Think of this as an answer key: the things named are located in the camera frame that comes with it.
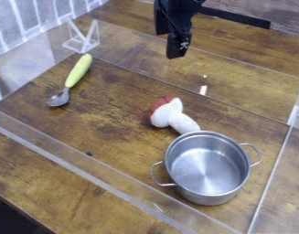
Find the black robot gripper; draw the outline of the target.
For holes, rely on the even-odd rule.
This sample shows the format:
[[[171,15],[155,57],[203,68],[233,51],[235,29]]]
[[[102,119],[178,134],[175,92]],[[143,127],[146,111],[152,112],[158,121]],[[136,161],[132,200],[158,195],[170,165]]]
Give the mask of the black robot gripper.
[[[158,35],[168,34],[166,56],[176,59],[186,55],[192,35],[192,16],[206,0],[154,0],[154,25]]]

